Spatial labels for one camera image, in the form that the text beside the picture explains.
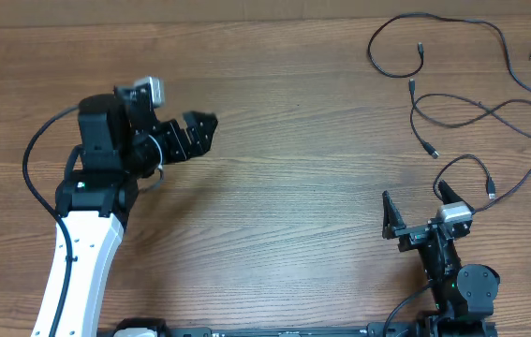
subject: wooden table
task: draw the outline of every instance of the wooden table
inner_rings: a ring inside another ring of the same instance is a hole
[[[513,64],[531,85],[531,16],[489,17],[504,30]],[[52,263],[55,229],[22,180],[22,153],[58,110],[114,84],[165,79],[162,120],[217,113],[206,156],[167,167],[167,183],[141,196],[111,267],[100,320],[166,317],[173,327],[345,326],[384,320],[425,282],[416,252],[381,238],[381,193],[410,225],[435,215],[438,171],[459,154],[488,165],[504,193],[531,167],[531,139],[494,118],[448,130],[416,116],[434,160],[408,122],[407,79],[380,75],[366,58],[385,19],[144,24],[0,30],[0,336],[28,336]],[[487,28],[403,20],[374,54],[393,72],[425,67],[416,95],[464,95],[493,106],[531,99],[505,69]],[[421,107],[447,122],[479,110],[450,100]],[[531,132],[531,109],[499,111]],[[31,158],[52,200],[75,118],[42,136]],[[446,175],[465,199],[487,202],[484,175],[463,162]],[[531,178],[512,198],[476,215],[457,248],[464,263],[495,268],[501,336],[531,335]],[[430,295],[399,315],[433,306]]]

